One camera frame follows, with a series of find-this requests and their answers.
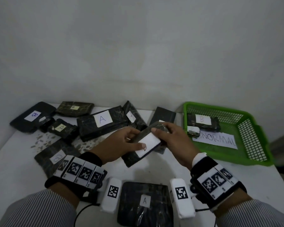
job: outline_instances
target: white table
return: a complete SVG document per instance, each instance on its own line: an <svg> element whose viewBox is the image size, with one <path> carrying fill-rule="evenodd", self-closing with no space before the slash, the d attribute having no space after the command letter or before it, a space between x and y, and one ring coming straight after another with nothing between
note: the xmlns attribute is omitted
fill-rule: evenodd
<svg viewBox="0 0 284 227"><path fill-rule="evenodd" d="M108 108L95 107L92 113ZM149 123L153 111L138 110L142 118ZM178 114L176 122L181 123ZM76 124L76 119L61 117L65 121ZM57 141L59 137L51 133L36 131L34 134L23 134L16 131L0 150L0 218L6 208L13 202L44 189L46 180L42 168L34 160L34 156L46 145ZM76 141L83 150L89 143ZM217 161L229 169L246 186L248 194L255 199L266 202L284 213L284 182L274 166L242 166L223 161ZM171 178L183 178L189 184L189 171L175 160L166 149L163 155L152 152L143 160L127 168L120 158L103 166L108 171L107 176L114 176L124 181L137 181L168 185ZM207 206L193 198L196 209ZM77 211L87 203L80 202ZM193 226L214 225L215 217L210 211L197 213ZM117 223L117 212L108 214L99 211L99 207L89 207L82 212L76 226L120 226Z"/></svg>

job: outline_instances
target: left hand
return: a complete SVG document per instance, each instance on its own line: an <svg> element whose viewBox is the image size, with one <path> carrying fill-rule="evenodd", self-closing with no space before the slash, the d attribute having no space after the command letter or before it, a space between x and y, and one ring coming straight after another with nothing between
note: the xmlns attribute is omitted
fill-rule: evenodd
<svg viewBox="0 0 284 227"><path fill-rule="evenodd" d="M96 154L102 160L103 165L115 161L127 152L142 150L146 147L144 143L128 143L129 139L134 138L139 133L140 131L133 127L122 128L112 133L90 152Z"/></svg>

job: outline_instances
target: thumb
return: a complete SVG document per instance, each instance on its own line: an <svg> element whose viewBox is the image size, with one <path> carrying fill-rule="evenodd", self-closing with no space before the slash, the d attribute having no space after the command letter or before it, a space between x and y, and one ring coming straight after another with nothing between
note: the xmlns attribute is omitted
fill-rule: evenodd
<svg viewBox="0 0 284 227"><path fill-rule="evenodd" d="M126 143L127 144L127 152L132 152L136 150L143 150L146 148L145 143Z"/></svg>
<svg viewBox="0 0 284 227"><path fill-rule="evenodd" d="M162 139L162 140L164 140L164 141L168 141L168 139L169 139L169 136L170 136L170 134L169 133L167 133L166 131L163 131L163 130L160 130L160 129L157 129L157 128L152 128L151 129L151 132L157 137L157 138L159 138L159 139Z"/></svg>

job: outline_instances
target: green tray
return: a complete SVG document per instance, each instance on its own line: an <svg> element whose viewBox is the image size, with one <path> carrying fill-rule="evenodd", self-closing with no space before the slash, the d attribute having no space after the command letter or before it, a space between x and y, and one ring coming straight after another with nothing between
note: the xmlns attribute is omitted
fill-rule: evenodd
<svg viewBox="0 0 284 227"><path fill-rule="evenodd" d="M183 106L184 130L187 132L187 113L218 117L221 131L234 135L238 149L194 141L201 152L208 156L241 165L273 165L267 138L254 117L245 111L202 103L186 102Z"/></svg>

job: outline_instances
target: hand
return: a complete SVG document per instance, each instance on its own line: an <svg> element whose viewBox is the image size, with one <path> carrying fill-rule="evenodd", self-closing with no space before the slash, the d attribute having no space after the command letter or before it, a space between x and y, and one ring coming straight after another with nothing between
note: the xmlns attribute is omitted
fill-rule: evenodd
<svg viewBox="0 0 284 227"><path fill-rule="evenodd" d="M182 127L170 122L162 122L171 133L152 128L151 132L167 143L168 149L173 153L178 162L191 170L194 157L200 151L194 146L191 138L187 136Z"/></svg>
<svg viewBox="0 0 284 227"><path fill-rule="evenodd" d="M122 128L112 133L90 152L96 154L102 160L102 164L115 161L127 152L142 150L146 147L145 143L128 143L129 139L139 133L140 131L133 127Z"/></svg>

